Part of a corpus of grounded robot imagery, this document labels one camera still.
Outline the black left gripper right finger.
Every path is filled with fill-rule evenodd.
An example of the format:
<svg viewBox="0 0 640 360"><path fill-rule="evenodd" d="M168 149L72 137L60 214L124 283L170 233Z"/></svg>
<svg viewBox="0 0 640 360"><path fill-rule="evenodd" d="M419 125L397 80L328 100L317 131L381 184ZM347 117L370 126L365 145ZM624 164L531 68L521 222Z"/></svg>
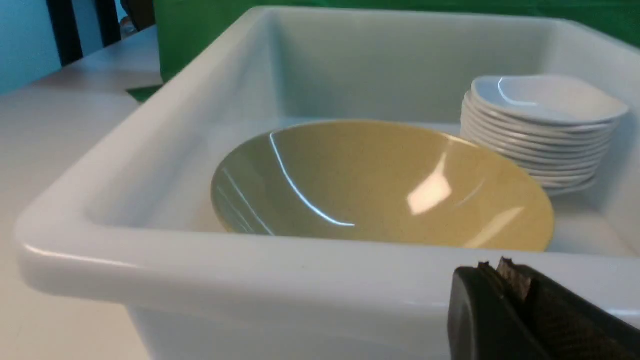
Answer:
<svg viewBox="0 0 640 360"><path fill-rule="evenodd" d="M554 360L637 360L639 330L530 266L497 267L519 318Z"/></svg>

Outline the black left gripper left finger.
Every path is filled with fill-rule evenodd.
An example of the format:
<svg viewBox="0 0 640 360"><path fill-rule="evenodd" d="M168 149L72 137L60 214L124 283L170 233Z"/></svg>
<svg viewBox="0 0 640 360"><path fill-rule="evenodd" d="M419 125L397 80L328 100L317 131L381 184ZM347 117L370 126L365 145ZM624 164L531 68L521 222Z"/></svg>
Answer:
<svg viewBox="0 0 640 360"><path fill-rule="evenodd" d="M452 274L447 316L453 360L549 360L521 319L515 295L487 262Z"/></svg>

